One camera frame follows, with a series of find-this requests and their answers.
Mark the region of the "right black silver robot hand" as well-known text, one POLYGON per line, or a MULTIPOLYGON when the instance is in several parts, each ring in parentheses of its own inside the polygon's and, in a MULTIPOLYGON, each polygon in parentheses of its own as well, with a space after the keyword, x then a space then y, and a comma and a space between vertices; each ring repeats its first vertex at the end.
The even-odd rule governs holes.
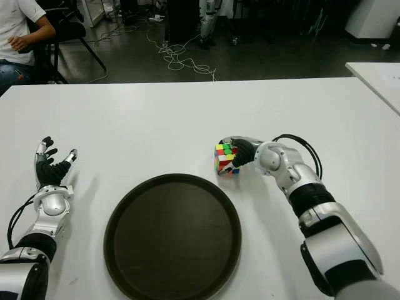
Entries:
POLYGON ((235 158, 227 166, 224 166, 221 171, 218 171, 219 175, 223 175, 247 163, 253 162, 255 153, 263 141, 245 136, 230 136, 220 140, 220 143, 228 143, 237 149, 235 158))

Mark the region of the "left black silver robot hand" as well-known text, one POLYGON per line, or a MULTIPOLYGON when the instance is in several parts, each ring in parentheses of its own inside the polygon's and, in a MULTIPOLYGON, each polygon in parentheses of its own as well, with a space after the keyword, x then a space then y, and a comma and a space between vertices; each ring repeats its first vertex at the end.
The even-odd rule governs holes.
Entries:
POLYGON ((64 177, 69 172, 72 164, 78 158, 78 150, 72 149, 60 162, 54 164, 52 156, 57 153, 53 139, 48 136, 42 139, 36 149, 34 169, 37 190, 46 186, 60 186, 64 177))

